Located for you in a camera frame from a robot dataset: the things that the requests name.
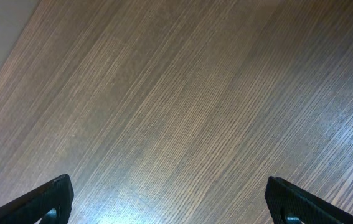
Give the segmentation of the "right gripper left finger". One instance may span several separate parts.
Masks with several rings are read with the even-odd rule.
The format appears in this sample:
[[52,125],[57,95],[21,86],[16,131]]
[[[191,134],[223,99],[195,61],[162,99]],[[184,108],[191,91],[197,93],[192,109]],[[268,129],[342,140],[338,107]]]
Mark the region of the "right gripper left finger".
[[0,223],[67,223],[73,197],[70,176],[62,174],[0,207]]

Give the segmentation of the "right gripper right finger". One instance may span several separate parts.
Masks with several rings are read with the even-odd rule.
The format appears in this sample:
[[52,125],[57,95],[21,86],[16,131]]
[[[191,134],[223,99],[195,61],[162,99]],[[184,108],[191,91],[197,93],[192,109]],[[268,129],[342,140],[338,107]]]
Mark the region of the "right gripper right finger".
[[280,177],[268,178],[265,200],[276,224],[353,224],[353,215]]

